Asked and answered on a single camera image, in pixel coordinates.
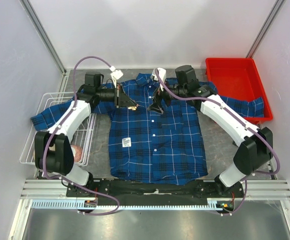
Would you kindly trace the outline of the blue plaid shirt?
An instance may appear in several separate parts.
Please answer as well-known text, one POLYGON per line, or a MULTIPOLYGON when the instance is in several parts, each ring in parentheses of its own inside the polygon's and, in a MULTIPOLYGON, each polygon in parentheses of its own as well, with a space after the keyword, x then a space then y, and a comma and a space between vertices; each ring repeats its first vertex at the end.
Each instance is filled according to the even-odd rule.
POLYGON ((137 110, 101 102, 97 114, 111 120, 108 152, 110 173, 123 180, 183 185, 207 175, 204 142, 194 107, 175 100, 163 114, 149 111, 157 83, 140 73, 122 83, 138 103, 137 110))

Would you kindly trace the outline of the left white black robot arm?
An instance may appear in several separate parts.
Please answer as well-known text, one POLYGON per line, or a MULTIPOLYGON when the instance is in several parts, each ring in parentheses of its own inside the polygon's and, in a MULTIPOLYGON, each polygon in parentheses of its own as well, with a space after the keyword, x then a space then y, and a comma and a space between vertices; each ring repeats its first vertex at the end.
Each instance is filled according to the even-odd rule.
POLYGON ((132 100, 117 83, 123 76, 121 70, 112 70, 112 88, 101 86, 103 74, 87 72, 84 84, 79 88, 74 100, 60 119, 46 131, 38 131, 34 137, 34 161, 37 169, 46 176, 55 173, 76 183, 77 191, 84 197, 95 191, 93 175, 75 163, 71 141, 81 123, 88 118, 100 102, 113 103, 116 108, 135 111, 137 103, 132 100))

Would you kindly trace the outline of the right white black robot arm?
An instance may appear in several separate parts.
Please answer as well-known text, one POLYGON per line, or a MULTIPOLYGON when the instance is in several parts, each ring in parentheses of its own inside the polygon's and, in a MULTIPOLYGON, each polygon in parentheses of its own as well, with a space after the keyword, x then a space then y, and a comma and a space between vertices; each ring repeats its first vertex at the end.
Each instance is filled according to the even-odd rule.
POLYGON ((260 129, 245 120, 210 86, 200 84, 191 65, 176 69, 177 83, 171 86, 167 84, 166 73, 165 69, 159 67, 151 74, 159 86, 154 91, 153 103, 148 110, 163 114, 162 104, 169 107, 172 100, 185 101, 216 122, 238 147, 232 164, 215 178, 215 193, 225 197, 232 191, 233 185, 255 173, 274 157, 273 133, 267 127, 260 129))

